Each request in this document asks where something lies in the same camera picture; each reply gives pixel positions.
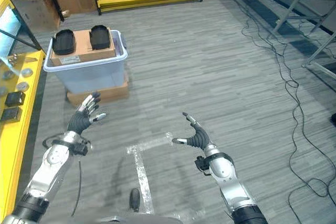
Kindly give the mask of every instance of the black joint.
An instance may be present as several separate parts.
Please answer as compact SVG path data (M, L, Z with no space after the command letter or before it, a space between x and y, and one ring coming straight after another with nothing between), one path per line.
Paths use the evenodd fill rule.
M246 206L233 211L232 218L235 224L267 224L265 216L258 206Z
M195 165L197 169L205 171L209 170L209 163L206 162L206 159L202 156L198 156L195 160Z
M53 140L53 144L64 145L69 148L69 151L74 155L86 156L88 147L84 143L68 143L62 140Z
M215 154L210 155L209 157L206 157L205 162L209 164L210 161L217 159L217 158L221 158L221 157L229 160L234 165L233 159L224 152L215 153Z
M13 215L20 219L39 222L41 217L45 214L48 206L49 202L47 200L25 194L17 203L13 211Z

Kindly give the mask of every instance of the white tape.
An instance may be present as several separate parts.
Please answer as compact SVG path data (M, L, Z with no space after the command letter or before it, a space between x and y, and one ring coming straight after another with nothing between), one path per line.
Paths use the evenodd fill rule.
M143 205L145 207L146 214L154 214L154 207L153 207L153 201L152 201L152 195L151 191L149 190L149 183L146 175L146 170L143 165L142 156L140 154L140 151L135 147L133 149L127 148L127 153L130 154L130 152L133 153L134 159L135 159L135 167L138 174L139 184L140 184L140 190L142 194L142 200Z
M149 189L148 178L146 175L146 170L143 165L143 159L140 152L146 151L148 149L163 145L171 144L173 135L167 132L165 137L157 138L149 142L144 142L138 145L132 145L126 148L127 154L133 154L135 160L135 168L138 174L140 190L142 194L142 200L145 207L146 214L154 214L154 207L152 201L151 191Z
M167 132L166 137L157 138L149 142L144 142L141 144L132 145L130 147L127 147L127 153L129 153L129 151L131 151L134 148L137 148L138 150L143 152L143 151L146 151L154 147L158 147L163 144L171 144L172 139L173 139L172 133Z

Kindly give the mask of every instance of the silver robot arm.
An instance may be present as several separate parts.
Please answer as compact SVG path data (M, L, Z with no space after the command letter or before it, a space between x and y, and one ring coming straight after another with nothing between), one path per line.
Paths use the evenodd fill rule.
M204 175L212 176L217 181L220 194L236 224L267 224L255 199L238 179L232 158L217 148L203 127L192 116L187 113L183 115L190 121L196 134L189 138L174 138L172 142L199 147L203 150L205 158L198 156L195 161L196 167Z
M68 124L68 131L59 140L54 140L44 153L40 168L29 182L13 213L4 219L4 224L32 224L40 221L60 188L74 156L87 154L88 143L82 140L80 134L92 123L106 117L105 113L91 117L92 112L98 108L99 96L99 93L89 95L78 107Z

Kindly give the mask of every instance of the transparent plastic bin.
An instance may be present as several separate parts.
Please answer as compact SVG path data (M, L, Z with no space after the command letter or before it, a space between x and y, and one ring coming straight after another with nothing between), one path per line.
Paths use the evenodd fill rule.
M121 86L124 83L124 60L128 53L123 36L117 30L110 30L115 57L54 66L50 60L52 40L43 65L46 72L54 73L71 93L83 93Z

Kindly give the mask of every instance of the cable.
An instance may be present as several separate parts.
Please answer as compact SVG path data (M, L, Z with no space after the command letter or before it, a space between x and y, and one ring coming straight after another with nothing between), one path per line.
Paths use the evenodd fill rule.
M238 5L238 7L239 7L239 9L245 14L245 15L247 15L249 18L246 20L246 26L241 30L241 34L243 34L244 36L246 36L246 37L249 37L249 38L251 38L252 39L252 42L255 44L255 46L257 46L257 47L261 47L261 48L266 48L266 49L268 49L268 50L271 50L274 54L275 54L275 58L276 58L276 62L277 62L277 65L278 65L278 67L279 67L279 74L280 74L280 77L281 77L281 79L284 81L284 83L285 83L285 90L287 91L287 93L291 96L291 98L296 102L296 106L294 107L294 109L292 110L292 117L293 117L293 119L294 119L294 121L295 121L295 126L294 126L294 128L293 128L293 130L292 130L292 134L291 134L291 138L292 138L292 142L293 142L293 145L294 145L294 151L291 153L291 155L290 155L290 157L289 157L289 161L288 161L288 164L289 164L289 168L290 168L290 170L294 173L294 175L296 176L296 177L298 177L303 183L304 183L304 185L303 186L300 186L300 187L298 187L298 188L295 188L294 190L292 190L290 193L289 193L289 195L288 195L288 198L287 198L287 201L288 201L288 205L289 205L289 207L290 207L290 209L293 211L293 213L294 213L294 215L296 216L296 218L297 218L297 220L299 221L299 223L300 224L302 224L302 222L301 222L301 220L300 220L300 218L299 218L299 216L297 215L297 213L295 212L295 210L294 210L294 208L293 208L293 206L292 206L292 204L291 204L291 201L290 201L290 196L294 193L294 192L296 192L296 191L298 191L298 190L300 190L300 189L302 189L302 188L304 188L304 187L308 187L308 188L310 188L317 196L319 196L319 197L329 197L330 199L331 199L331 201L333 202L333 204L336 206L336 202L334 201L334 199L332 198L332 196L331 196L331 194L330 194L330 185L331 185L331 183L335 180L335 178L336 178L336 166L335 166L335 164L333 163L333 161L322 151L322 150L320 150L316 145L314 145L309 139L308 139L308 137L306 136L306 134L305 134L305 117L304 117L304 111L303 111L303 108L302 108L302 106L301 106L301 101L299 100L299 98L298 98L298 88L299 88L299 83L292 77L292 74L291 74L291 69L286 65L286 62L285 62L285 50L286 50L286 48L287 48L287 46L288 46L288 44L287 43L283 43L283 42L280 42L279 40L278 40L278 38L276 38L275 37L275 39L276 39L276 41L278 42L278 43L280 43L280 44L282 44L282 45L284 45L284 48L283 48L283 50L282 50L282 54L279 54L278 52L277 52L277 50L276 50L276 48L274 47L274 45L273 45L273 43L269 40L269 39L264 39L264 38L262 38L262 36L260 35L260 27L259 27L259 24L269 33L269 34L271 34L270 33L270 31L266 28L266 27L264 27L259 21L257 21L256 19L255 19L255 17L253 17L253 15L251 15L250 14L250 12L249 12L249 10L247 9L247 8L244 8L244 7L242 7L241 6L241 4L240 3L238 3L238 1L236 1L236 0L234 0L235 2L236 2L236 4ZM251 36L251 35L247 35L247 34L245 34L244 33L244 31L246 30L246 29L248 29L250 26L249 26L249 20L250 19L252 19L253 21L254 21L254 23L255 23L255 25L257 26L257 34L258 34L258 37L262 40L262 41L264 41L265 43L267 43L270 47L268 47L268 46L261 46L261 45L258 45L256 42L255 42L255 40L254 40L254 37L253 36ZM283 74L282 74L282 69L281 69L281 64L280 64L280 61L279 61L279 58L278 57L281 57L282 58L282 64L284 65L284 67L287 69L287 71L288 71L288 76L289 76L289 78L288 79L286 79L286 78L284 78L283 77ZM290 88L292 88L292 89L294 89L294 94L292 94L291 92L290 92ZM309 179L308 181L305 181L300 175L298 175L294 170L293 170L293 167L292 167L292 163L291 163L291 161L292 161L292 158L293 158L293 156L295 155L295 153L297 152L297 150L298 150L298 148L297 148L297 144L296 144L296 140L295 140L295 136L294 136L294 134L295 134L295 132L296 132L296 129L298 128L298 126L299 126L299 121L298 121L298 119L297 119L297 117L295 116L295 112L296 112L296 110L297 109L299 109L299 111L300 111L300 114L301 114L301 116L302 116L302 127L301 127L301 133L302 133L302 135L303 135L303 137L304 137L304 139L311 145L311 146L313 146L313 148L315 149L315 150L317 150L320 154L322 154L329 162L330 162L330 164L331 164L331 166L332 166L332 168L333 168L333 176L332 176L332 178L326 183L326 182L324 182L323 180L321 180L321 179L318 179L318 178L311 178L311 179ZM324 186L324 188L325 188L325 194L319 194L317 191L315 191L311 186L310 186L310 182L312 182L312 181L317 181L317 182L320 182L320 183L322 183L322 185Z
M80 191L81 191L81 188L82 188L82 166L81 166L80 160L78 160L78 168L79 168L78 195L77 195L75 207L74 207L74 210L72 211L71 217L73 217L75 215L75 212L76 212L76 209L77 209L77 206L78 206L78 202L79 202L79 198L80 198Z

